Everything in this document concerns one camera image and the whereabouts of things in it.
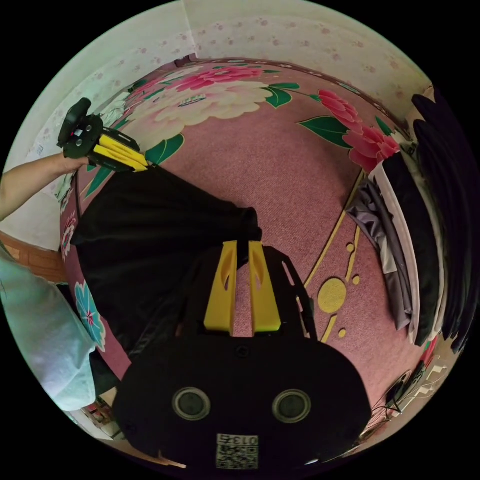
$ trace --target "yellow circle pattern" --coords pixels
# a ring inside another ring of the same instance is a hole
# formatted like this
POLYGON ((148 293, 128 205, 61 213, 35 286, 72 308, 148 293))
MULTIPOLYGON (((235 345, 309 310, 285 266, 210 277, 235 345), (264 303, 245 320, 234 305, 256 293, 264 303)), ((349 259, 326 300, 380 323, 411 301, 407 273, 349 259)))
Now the yellow circle pattern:
POLYGON ((340 278, 329 278, 318 292, 318 306, 326 314, 338 312, 347 298, 347 287, 340 278))

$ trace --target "light blue sleeve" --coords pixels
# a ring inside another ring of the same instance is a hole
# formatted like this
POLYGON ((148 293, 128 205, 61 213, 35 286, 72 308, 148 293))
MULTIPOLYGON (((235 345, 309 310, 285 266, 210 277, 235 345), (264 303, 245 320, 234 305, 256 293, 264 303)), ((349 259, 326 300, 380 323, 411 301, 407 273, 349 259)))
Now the light blue sleeve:
POLYGON ((59 289, 18 264, 0 242, 0 298, 21 354, 66 412, 95 401, 95 344, 59 289))

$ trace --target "qr code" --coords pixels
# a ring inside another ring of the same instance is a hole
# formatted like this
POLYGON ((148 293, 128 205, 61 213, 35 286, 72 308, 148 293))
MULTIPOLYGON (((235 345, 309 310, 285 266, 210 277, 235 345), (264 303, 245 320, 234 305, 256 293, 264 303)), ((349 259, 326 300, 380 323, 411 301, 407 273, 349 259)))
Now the qr code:
POLYGON ((227 470, 257 470, 259 438, 256 435, 218 434, 216 467, 227 470))

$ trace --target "floral rug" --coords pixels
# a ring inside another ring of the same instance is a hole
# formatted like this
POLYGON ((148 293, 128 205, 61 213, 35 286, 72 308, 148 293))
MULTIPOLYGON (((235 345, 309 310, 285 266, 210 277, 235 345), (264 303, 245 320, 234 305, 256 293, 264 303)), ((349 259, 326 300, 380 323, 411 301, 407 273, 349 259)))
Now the floral rug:
MULTIPOLYGON (((139 80, 114 128, 147 160, 239 207, 252 206, 263 243, 290 256, 316 301, 321 341, 363 377, 374 405, 422 349, 396 331, 377 253, 345 216, 364 171, 398 150, 405 131, 353 85, 302 67, 241 58, 186 58, 139 80)), ((119 376, 130 362, 96 311, 70 239, 111 172, 87 167, 61 209, 62 255, 85 326, 119 376)), ((248 268, 237 278, 235 335, 251 336, 248 268)))

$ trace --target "camera lens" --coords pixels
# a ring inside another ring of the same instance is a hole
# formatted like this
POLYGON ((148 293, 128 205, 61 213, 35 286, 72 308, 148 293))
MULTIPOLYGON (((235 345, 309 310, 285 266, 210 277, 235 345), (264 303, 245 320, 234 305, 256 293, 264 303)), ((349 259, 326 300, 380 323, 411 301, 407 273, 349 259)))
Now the camera lens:
POLYGON ((185 420, 201 420, 210 413, 210 400, 207 394, 198 388, 182 388, 172 401, 175 413, 185 420))
POLYGON ((311 409, 310 397, 301 390, 286 390, 273 401, 272 411, 277 420, 294 424, 303 420, 311 409))

